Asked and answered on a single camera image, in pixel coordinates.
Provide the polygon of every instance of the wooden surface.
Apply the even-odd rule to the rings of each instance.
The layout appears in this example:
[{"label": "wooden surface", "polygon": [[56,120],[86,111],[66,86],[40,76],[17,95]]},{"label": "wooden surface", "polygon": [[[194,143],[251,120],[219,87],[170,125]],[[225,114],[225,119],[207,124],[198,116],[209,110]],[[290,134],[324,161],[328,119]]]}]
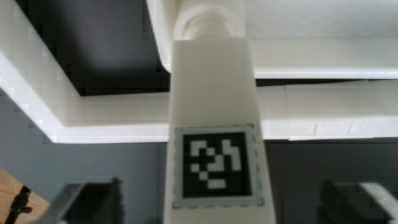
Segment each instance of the wooden surface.
[{"label": "wooden surface", "polygon": [[[0,224],[4,224],[8,219],[10,207],[15,200],[15,196],[20,193],[22,186],[24,183],[17,180],[11,174],[4,170],[0,170]],[[49,202],[45,201],[42,196],[33,192],[29,197],[29,207],[33,207],[34,210],[31,214],[20,215],[17,224],[33,223],[45,214],[49,206]]]}]

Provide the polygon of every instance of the black and white square marker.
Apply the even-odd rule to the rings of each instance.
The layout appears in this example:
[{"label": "black and white square marker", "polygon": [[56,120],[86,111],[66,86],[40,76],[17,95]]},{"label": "black and white square marker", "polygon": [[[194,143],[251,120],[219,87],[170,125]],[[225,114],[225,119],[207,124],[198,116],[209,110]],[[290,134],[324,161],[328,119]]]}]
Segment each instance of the black and white square marker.
[{"label": "black and white square marker", "polygon": [[260,205],[253,126],[177,130],[175,207]]}]

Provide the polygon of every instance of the ceiling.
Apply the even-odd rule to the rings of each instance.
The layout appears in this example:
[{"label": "ceiling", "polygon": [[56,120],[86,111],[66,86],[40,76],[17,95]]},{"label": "ceiling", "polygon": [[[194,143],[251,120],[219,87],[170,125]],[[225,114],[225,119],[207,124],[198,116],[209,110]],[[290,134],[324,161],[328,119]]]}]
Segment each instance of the ceiling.
[{"label": "ceiling", "polygon": [[[81,95],[170,92],[146,0],[17,2]],[[340,81],[274,79],[258,86]]]}]

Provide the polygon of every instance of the gray wall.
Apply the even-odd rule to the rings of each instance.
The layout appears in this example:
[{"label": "gray wall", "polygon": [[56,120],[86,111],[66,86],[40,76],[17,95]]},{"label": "gray wall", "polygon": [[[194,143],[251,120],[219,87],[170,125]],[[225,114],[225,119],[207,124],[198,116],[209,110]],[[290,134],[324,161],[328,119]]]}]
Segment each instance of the gray wall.
[{"label": "gray wall", "polygon": [[162,218],[166,144],[50,143],[15,102],[0,94],[0,168],[52,202],[68,183],[122,179],[125,223]]}]

